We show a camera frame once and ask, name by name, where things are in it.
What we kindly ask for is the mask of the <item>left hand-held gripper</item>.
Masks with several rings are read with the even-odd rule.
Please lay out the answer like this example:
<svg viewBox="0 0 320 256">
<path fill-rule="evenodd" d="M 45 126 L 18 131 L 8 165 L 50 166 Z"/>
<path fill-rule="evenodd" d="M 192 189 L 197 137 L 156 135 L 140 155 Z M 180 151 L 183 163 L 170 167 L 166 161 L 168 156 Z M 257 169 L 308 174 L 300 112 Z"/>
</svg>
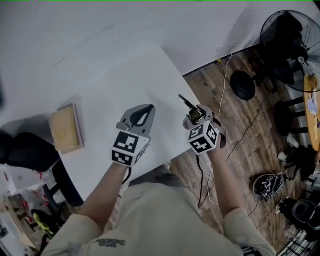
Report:
<svg viewBox="0 0 320 256">
<path fill-rule="evenodd" d="M 111 148 L 114 163 L 133 167 L 146 152 L 151 142 L 150 132 L 156 114 L 152 104 L 128 109 L 116 124 L 117 138 Z"/>
</svg>

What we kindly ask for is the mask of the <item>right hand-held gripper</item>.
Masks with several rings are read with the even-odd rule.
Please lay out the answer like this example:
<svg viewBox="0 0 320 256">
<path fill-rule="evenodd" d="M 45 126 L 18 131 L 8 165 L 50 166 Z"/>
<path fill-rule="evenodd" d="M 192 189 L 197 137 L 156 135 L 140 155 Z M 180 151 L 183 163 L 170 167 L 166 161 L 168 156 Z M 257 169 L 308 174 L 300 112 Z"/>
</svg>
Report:
<svg viewBox="0 0 320 256">
<path fill-rule="evenodd" d="M 187 142 L 191 149 L 197 155 L 215 150 L 220 135 L 215 113 L 204 105 L 193 107 L 193 104 L 181 94 L 178 97 L 191 109 L 183 121 L 183 127 L 187 130 Z"/>
</svg>

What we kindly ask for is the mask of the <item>person's left forearm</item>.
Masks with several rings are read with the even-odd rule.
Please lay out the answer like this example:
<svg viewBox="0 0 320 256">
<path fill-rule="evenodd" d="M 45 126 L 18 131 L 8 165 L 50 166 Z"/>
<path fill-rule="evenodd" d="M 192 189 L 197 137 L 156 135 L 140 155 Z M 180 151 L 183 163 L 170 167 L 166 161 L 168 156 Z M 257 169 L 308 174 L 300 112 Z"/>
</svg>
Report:
<svg viewBox="0 0 320 256">
<path fill-rule="evenodd" d="M 92 219 L 102 231 L 113 213 L 127 169 L 112 163 L 81 207 L 80 214 Z"/>
</svg>

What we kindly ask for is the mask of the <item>person's right forearm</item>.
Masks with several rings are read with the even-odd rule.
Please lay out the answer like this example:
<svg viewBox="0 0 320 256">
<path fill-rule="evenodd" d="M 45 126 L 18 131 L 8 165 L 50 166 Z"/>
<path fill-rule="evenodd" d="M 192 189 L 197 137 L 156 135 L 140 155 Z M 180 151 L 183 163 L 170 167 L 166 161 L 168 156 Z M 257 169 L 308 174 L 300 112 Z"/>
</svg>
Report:
<svg viewBox="0 0 320 256">
<path fill-rule="evenodd" d="M 216 148 L 209 151 L 207 155 L 213 167 L 219 209 L 222 217 L 225 218 L 235 209 L 245 208 L 243 194 L 227 163 L 224 150 Z"/>
</svg>

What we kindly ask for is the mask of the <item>person's right hand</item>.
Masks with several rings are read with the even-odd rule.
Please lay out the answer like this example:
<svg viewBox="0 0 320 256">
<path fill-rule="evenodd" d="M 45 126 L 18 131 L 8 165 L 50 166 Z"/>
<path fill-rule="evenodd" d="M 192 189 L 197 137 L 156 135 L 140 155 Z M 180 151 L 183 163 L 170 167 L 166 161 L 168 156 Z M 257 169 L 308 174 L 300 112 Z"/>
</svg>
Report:
<svg viewBox="0 0 320 256">
<path fill-rule="evenodd" d="M 223 149 L 227 144 L 227 133 L 214 111 L 212 112 L 212 123 L 213 123 L 213 127 L 219 131 L 219 135 L 220 135 L 219 147 Z"/>
</svg>

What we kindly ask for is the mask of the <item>white desk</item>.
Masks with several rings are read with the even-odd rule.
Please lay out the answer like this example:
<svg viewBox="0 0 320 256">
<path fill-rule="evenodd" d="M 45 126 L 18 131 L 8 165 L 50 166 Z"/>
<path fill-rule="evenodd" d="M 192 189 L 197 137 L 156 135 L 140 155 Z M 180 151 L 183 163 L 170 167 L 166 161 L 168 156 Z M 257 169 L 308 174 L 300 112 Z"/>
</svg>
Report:
<svg viewBox="0 0 320 256">
<path fill-rule="evenodd" d="M 116 124 L 130 108 L 152 104 L 156 109 L 150 146 L 132 169 L 131 179 L 189 149 L 183 127 L 188 108 L 180 96 L 194 104 L 199 103 L 170 58 L 156 47 L 131 57 L 92 81 L 76 78 L 68 85 L 51 81 L 44 88 L 13 89 L 0 111 L 0 128 L 15 133 L 22 121 L 29 119 L 26 129 L 43 134 L 45 131 L 36 124 L 36 116 L 48 116 L 75 103 L 84 148 L 61 158 L 75 188 L 85 200 L 111 165 L 110 149 L 117 136 Z"/>
</svg>

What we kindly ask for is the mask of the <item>black standing fan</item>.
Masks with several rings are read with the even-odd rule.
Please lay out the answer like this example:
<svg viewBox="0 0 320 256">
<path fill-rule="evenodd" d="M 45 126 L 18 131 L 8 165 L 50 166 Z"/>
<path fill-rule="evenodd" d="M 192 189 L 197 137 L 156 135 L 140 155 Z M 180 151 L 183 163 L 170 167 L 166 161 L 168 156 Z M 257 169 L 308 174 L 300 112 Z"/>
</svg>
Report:
<svg viewBox="0 0 320 256">
<path fill-rule="evenodd" d="M 305 75 L 315 74 L 320 80 L 320 24 L 312 18 L 310 18 L 309 16 L 298 11 L 282 10 L 278 12 L 284 11 L 289 11 L 302 24 L 302 40 L 306 46 L 306 51 L 308 55 L 308 60 L 305 64 L 303 64 Z M 233 92 L 238 98 L 244 101 L 249 101 L 255 96 L 256 87 L 261 86 L 262 82 L 266 78 L 269 78 L 273 84 L 272 92 L 275 93 L 278 90 L 276 82 L 280 80 L 277 80 L 275 77 L 273 77 L 272 73 L 270 72 L 266 64 L 265 48 L 264 45 L 260 42 L 260 37 L 259 50 L 262 58 L 262 63 L 259 64 L 260 70 L 254 77 L 251 77 L 246 72 L 240 70 L 235 71 L 230 77 L 230 86 Z M 294 81 L 295 84 L 293 86 L 287 85 L 283 82 L 282 83 L 293 90 L 296 90 L 298 92 L 304 92 L 304 76 L 299 75 L 297 78 L 294 79 Z"/>
</svg>

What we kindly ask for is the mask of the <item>person's beige shirt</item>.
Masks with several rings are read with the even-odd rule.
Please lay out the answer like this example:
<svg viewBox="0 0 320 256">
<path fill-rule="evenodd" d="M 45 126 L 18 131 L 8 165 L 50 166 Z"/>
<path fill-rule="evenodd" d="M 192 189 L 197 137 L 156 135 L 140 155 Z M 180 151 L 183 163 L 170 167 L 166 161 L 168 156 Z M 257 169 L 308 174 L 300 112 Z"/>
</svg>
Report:
<svg viewBox="0 0 320 256">
<path fill-rule="evenodd" d="M 146 182 L 125 191 L 112 230 L 74 214 L 42 256 L 276 256 L 244 208 L 222 226 L 219 234 L 202 221 L 186 189 Z"/>
</svg>

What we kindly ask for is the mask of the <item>black high-back office chair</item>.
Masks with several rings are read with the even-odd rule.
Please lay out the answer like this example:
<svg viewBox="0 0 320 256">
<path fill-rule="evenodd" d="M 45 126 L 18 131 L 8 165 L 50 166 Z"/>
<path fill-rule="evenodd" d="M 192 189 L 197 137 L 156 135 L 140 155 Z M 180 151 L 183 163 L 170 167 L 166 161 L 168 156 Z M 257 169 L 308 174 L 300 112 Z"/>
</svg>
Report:
<svg viewBox="0 0 320 256">
<path fill-rule="evenodd" d="M 260 43 L 265 50 L 265 62 L 273 77 L 293 86 L 295 78 L 304 77 L 308 60 L 303 42 L 303 26 L 289 11 L 277 12 L 263 25 Z"/>
</svg>

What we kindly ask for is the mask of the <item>black mesh office chair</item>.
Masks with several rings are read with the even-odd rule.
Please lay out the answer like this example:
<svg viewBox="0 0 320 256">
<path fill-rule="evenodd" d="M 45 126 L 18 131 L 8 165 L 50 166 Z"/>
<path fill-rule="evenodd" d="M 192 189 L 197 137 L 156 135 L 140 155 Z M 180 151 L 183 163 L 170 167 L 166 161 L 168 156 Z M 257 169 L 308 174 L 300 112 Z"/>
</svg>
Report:
<svg viewBox="0 0 320 256">
<path fill-rule="evenodd" d="M 12 138 L 0 132 L 0 164 L 44 173 L 50 168 L 66 201 L 80 207 L 84 201 L 76 190 L 55 147 L 44 139 L 23 132 Z"/>
</svg>

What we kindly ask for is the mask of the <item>yellow-green cloth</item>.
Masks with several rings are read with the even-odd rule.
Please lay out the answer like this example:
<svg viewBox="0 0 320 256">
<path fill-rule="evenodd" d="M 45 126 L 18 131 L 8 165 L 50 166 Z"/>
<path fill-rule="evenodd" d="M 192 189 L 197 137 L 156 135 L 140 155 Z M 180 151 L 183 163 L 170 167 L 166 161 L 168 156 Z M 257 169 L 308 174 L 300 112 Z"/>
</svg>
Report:
<svg viewBox="0 0 320 256">
<path fill-rule="evenodd" d="M 34 221 L 37 223 L 37 225 L 47 234 L 50 234 L 50 235 L 54 235 L 54 233 L 50 230 L 50 227 L 41 221 L 40 217 L 36 214 L 36 213 L 33 213 L 32 214 L 33 218 L 34 218 Z"/>
</svg>

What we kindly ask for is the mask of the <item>white papers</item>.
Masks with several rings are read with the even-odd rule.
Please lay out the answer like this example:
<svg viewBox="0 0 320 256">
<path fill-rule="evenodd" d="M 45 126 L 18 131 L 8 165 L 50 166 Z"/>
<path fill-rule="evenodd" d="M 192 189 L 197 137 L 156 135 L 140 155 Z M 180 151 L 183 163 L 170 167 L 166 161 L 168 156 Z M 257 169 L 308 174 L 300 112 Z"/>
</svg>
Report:
<svg viewBox="0 0 320 256">
<path fill-rule="evenodd" d="M 309 96 L 307 99 L 307 109 L 313 115 L 318 115 L 318 101 L 315 97 Z"/>
</svg>

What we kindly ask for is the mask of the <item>round wooden table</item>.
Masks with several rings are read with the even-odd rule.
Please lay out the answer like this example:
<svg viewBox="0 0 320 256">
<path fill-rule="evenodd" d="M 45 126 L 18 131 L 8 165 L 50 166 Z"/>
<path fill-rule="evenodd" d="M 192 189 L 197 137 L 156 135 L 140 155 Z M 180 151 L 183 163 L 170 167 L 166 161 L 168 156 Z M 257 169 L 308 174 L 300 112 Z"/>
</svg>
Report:
<svg viewBox="0 0 320 256">
<path fill-rule="evenodd" d="M 318 113 L 308 111 L 307 100 L 312 96 L 317 99 Z M 293 128 L 295 118 L 305 117 L 307 126 Z M 274 107 L 274 122 L 281 136 L 309 134 L 311 146 L 315 151 L 320 149 L 320 79 L 316 74 L 306 74 L 303 78 L 303 96 L 289 101 L 280 100 Z"/>
</svg>

